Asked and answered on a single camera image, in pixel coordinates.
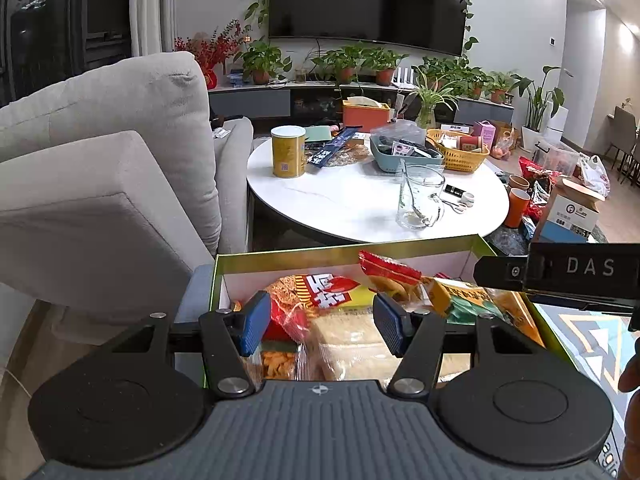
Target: glass vase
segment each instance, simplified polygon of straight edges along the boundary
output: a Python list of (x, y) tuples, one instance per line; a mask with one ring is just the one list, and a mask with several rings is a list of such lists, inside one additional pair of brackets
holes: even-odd
[(422, 108), (420, 108), (420, 113), (415, 119), (415, 123), (418, 125), (419, 128), (422, 128), (423, 130), (432, 130), (434, 128), (437, 128), (436, 117), (433, 114), (434, 108), (435, 106), (433, 105), (426, 105), (422, 103)]

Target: black circular motor housing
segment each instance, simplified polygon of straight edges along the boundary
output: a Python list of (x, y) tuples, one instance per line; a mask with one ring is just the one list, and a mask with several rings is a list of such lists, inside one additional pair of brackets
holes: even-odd
[(494, 357), (440, 391), (438, 418), (452, 436), (522, 467), (597, 457), (613, 420), (597, 384), (546, 352)]
[(162, 360), (107, 353), (52, 377), (29, 404), (46, 459), (119, 468), (175, 449), (205, 415), (202, 389)]

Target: pink box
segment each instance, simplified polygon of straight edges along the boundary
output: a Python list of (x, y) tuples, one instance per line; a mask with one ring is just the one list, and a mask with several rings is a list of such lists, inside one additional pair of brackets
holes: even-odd
[(489, 121), (475, 123), (474, 130), (471, 135), (473, 135), (474, 137), (482, 137), (482, 142), (484, 142), (486, 146), (491, 149), (491, 146), (494, 143), (495, 126), (493, 126)]

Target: silver screw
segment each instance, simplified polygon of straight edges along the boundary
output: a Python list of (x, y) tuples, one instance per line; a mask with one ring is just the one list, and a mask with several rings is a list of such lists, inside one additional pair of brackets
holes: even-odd
[(405, 377), (398, 379), (394, 383), (396, 392), (403, 395), (417, 395), (424, 391), (424, 383), (420, 379), (414, 379), (413, 377)]
[(225, 394), (244, 394), (249, 383), (240, 377), (226, 377), (218, 382), (218, 389)]

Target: gray ribbed surface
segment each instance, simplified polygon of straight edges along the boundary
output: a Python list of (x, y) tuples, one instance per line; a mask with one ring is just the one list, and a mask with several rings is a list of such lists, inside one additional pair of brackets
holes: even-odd
[(455, 447), (426, 407), (393, 400), (374, 381), (321, 384), (328, 390), (318, 395), (318, 383), (267, 381), (260, 394), (222, 402), (193, 439), (154, 462), (109, 471), (49, 462), (30, 478), (609, 479), (594, 463), (531, 472), (484, 462)]

